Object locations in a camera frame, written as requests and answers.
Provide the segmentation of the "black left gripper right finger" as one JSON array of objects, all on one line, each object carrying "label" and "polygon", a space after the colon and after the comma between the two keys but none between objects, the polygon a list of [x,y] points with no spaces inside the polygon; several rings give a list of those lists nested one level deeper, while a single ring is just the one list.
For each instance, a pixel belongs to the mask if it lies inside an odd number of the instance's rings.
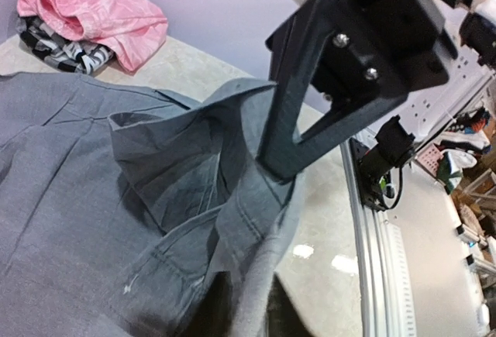
[{"label": "black left gripper right finger", "polygon": [[278,275],[274,275],[267,302],[265,336],[312,337],[291,302]]}]

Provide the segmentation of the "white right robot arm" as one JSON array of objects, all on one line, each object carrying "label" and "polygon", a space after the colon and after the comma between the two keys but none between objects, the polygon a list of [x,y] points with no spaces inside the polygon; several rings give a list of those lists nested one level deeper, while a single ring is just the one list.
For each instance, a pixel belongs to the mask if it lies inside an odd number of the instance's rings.
[{"label": "white right robot arm", "polygon": [[258,162],[290,179],[413,91],[445,84],[458,51],[437,2],[484,1],[306,0],[266,42],[277,87]]}]

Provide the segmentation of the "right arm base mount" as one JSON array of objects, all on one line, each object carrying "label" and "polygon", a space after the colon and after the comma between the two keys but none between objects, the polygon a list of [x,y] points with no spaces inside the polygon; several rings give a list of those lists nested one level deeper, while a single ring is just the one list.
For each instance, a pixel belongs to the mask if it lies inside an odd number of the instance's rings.
[{"label": "right arm base mount", "polygon": [[384,198],[387,187],[383,179],[391,179],[393,169],[402,170],[415,155],[415,136],[408,133],[396,115],[385,122],[375,136],[377,144],[369,148],[359,140],[349,140],[353,169],[357,179],[360,202],[374,211],[387,211],[389,206]]}]

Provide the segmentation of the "grey button-up shirt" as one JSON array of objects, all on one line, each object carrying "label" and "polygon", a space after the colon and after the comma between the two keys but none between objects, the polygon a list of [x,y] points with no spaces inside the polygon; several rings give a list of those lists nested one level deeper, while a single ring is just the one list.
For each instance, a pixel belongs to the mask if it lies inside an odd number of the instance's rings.
[{"label": "grey button-up shirt", "polygon": [[197,336],[214,277],[265,336],[302,177],[255,158],[275,86],[205,101],[76,74],[1,79],[1,334]]}]

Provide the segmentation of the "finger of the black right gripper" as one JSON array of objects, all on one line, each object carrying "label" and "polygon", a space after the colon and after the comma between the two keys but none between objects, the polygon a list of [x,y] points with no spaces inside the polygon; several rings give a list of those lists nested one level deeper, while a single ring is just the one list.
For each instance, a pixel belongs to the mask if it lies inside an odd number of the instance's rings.
[{"label": "finger of the black right gripper", "polygon": [[[257,159],[283,181],[405,102],[408,88],[354,0],[307,0],[267,39],[277,87]],[[297,134],[308,86],[330,110]]]}]

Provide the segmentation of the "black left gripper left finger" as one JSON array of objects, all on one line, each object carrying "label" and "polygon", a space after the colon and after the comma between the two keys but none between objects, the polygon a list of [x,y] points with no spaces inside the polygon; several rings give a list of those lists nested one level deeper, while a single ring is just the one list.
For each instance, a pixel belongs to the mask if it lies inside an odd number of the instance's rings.
[{"label": "black left gripper left finger", "polygon": [[217,273],[198,309],[197,336],[233,336],[240,282],[227,271]]}]

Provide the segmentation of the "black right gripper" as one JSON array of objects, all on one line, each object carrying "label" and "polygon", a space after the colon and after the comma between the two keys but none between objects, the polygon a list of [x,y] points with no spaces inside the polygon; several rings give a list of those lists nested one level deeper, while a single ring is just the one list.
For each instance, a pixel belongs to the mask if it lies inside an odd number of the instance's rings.
[{"label": "black right gripper", "polygon": [[267,48],[275,81],[344,104],[443,85],[457,56],[434,0],[306,0]]}]

